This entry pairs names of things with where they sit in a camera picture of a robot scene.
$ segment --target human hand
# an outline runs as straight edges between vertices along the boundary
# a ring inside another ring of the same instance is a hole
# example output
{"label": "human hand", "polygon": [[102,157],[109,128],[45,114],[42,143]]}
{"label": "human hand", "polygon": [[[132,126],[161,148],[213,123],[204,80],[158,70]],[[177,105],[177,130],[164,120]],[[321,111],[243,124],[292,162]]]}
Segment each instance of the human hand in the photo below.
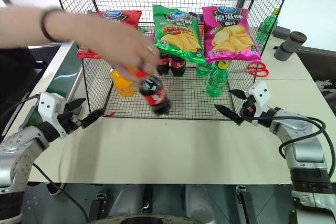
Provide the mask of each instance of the human hand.
{"label": "human hand", "polygon": [[[159,64],[159,51],[153,43],[134,27],[115,23],[93,15],[78,15],[73,39],[90,48],[113,66],[139,68],[153,73]],[[131,72],[123,72],[127,79],[138,80]]]}

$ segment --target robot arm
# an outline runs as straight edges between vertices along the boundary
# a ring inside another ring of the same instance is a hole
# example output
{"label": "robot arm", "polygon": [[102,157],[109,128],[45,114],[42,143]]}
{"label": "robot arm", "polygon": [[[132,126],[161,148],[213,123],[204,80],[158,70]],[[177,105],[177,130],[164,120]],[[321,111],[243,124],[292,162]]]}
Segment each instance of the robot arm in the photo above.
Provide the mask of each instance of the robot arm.
{"label": "robot arm", "polygon": [[0,223],[21,221],[22,198],[32,165],[49,143],[66,137],[79,126],[86,128],[103,114],[100,109],[83,120],[77,119],[72,111],[83,101],[75,99],[66,104],[58,94],[41,93],[38,112],[44,122],[8,136],[0,143]]}
{"label": "robot arm", "polygon": [[[336,195],[328,176],[320,141],[316,136],[313,136],[294,143],[289,142],[313,134],[312,123],[309,122],[309,119],[280,108],[270,108],[268,104],[271,95],[264,81],[253,83],[247,88],[247,91],[231,90],[230,92],[236,97],[246,100],[240,115],[230,111],[227,107],[216,105],[219,112],[233,119],[238,125],[245,120],[255,126],[258,124],[265,126],[282,143],[290,143],[284,144],[284,156],[290,170],[293,185],[292,197],[298,211],[296,221],[300,219],[300,214],[301,223],[309,223],[307,221],[308,215],[312,213],[317,215],[318,212],[326,211],[333,216],[333,218],[329,216],[329,220],[332,222],[324,222],[319,219],[318,223],[336,223]],[[332,155],[334,155],[332,144],[331,149]],[[305,216],[304,222],[302,222],[302,215]]]}

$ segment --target black cable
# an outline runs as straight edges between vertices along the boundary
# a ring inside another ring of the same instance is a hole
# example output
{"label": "black cable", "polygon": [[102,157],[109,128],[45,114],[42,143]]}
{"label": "black cable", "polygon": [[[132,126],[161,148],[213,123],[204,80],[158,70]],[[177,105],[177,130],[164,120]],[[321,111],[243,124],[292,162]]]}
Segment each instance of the black cable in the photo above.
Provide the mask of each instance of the black cable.
{"label": "black cable", "polygon": [[58,190],[60,190],[62,193],[65,194],[65,196],[67,196],[83,213],[86,222],[89,222],[89,218],[84,210],[84,208],[74,199],[72,198],[66,191],[64,191],[63,189],[61,189],[59,186],[57,186],[43,171],[40,167],[38,167],[38,165],[33,164],[33,166],[38,169],[38,171],[54,186],[56,187]]}
{"label": "black cable", "polygon": [[2,125],[3,123],[3,120],[6,118],[7,114],[14,110],[18,105],[20,105],[21,103],[24,103],[26,101],[29,101],[31,99],[34,99],[34,98],[39,98],[40,97],[40,94],[36,94],[36,95],[33,95],[32,97],[28,97],[26,99],[23,99],[22,101],[19,101],[17,103],[15,103],[14,105],[10,106],[4,113],[3,115],[0,117],[0,124]]}
{"label": "black cable", "polygon": [[309,134],[309,135],[306,135],[306,136],[302,136],[302,137],[298,137],[298,138],[295,138],[295,139],[292,139],[292,140],[289,140],[289,141],[286,141],[286,142],[282,143],[278,148],[279,153],[283,158],[286,158],[284,153],[282,152],[283,147],[285,147],[288,144],[292,144],[292,143],[295,143],[295,142],[298,142],[298,141],[301,141],[301,140],[304,140],[304,139],[308,139],[308,138],[311,138],[311,137],[314,137],[314,136],[317,136],[317,135],[323,133],[325,139],[328,142],[328,145],[329,145],[329,148],[330,148],[330,153],[331,153],[331,166],[330,166],[330,170],[328,172],[328,175],[329,175],[330,178],[333,175],[334,170],[335,170],[335,166],[336,166],[335,149],[334,149],[334,146],[333,146],[333,144],[330,140],[329,135],[326,132],[326,127],[327,126],[322,120],[317,119],[317,118],[311,118],[311,117],[302,118],[302,117],[299,117],[299,116],[263,116],[263,117],[245,116],[243,114],[243,108],[240,110],[239,115],[241,116],[241,118],[243,118],[245,120],[266,121],[266,120],[286,120],[286,119],[290,119],[290,120],[306,121],[306,122],[309,122],[309,123],[315,125],[317,128],[319,128],[318,131],[316,131],[315,133],[312,133],[312,134]]}

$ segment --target wire basket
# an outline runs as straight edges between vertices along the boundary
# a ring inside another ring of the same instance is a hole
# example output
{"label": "wire basket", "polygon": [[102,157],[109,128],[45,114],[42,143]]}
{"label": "wire basket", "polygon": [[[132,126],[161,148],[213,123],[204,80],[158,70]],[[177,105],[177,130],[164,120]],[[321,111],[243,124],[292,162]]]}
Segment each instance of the wire basket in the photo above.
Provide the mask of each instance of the wire basket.
{"label": "wire basket", "polygon": [[[104,10],[141,10],[139,27],[145,35],[153,38],[153,4],[168,8],[178,8],[183,12],[202,13],[203,6],[232,6],[249,9],[248,23],[251,36],[261,54],[266,43],[256,41],[260,24],[275,8],[281,10],[284,0],[59,0],[62,8],[68,12],[86,13]],[[85,85],[90,111],[105,108],[105,116],[131,117],[131,118],[164,118],[164,119],[202,119],[227,120],[216,111],[214,104],[222,104],[234,111],[239,111],[242,100],[233,97],[229,89],[245,89],[254,77],[244,71],[248,63],[232,61],[228,68],[229,81],[225,86],[223,95],[211,98],[206,95],[207,78],[197,77],[195,64],[187,63],[183,77],[173,77],[170,73],[161,76],[168,97],[173,106],[169,115],[160,117],[151,112],[151,108],[138,92],[132,97],[121,97],[109,75],[110,66],[104,60],[84,59],[82,61]]]}

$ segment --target table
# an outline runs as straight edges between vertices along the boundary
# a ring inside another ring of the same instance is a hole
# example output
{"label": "table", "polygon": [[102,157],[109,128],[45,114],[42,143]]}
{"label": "table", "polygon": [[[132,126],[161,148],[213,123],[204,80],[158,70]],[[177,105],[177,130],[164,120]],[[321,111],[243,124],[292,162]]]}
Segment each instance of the table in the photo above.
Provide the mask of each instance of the table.
{"label": "table", "polygon": [[[336,146],[336,118],[298,56],[293,54],[287,62],[273,57],[273,46],[282,41],[271,37],[263,55],[270,71],[264,80],[272,94],[271,106],[322,119]],[[32,94],[46,89],[55,62]],[[11,133],[32,104],[25,104]],[[80,118],[87,113],[84,106]],[[322,136],[319,139],[330,165],[328,145]],[[246,122],[238,127],[230,121],[100,118],[52,142],[36,164],[53,181],[63,183],[291,183],[286,162],[278,154],[279,144],[266,128]],[[30,180],[45,181],[35,169]]]}

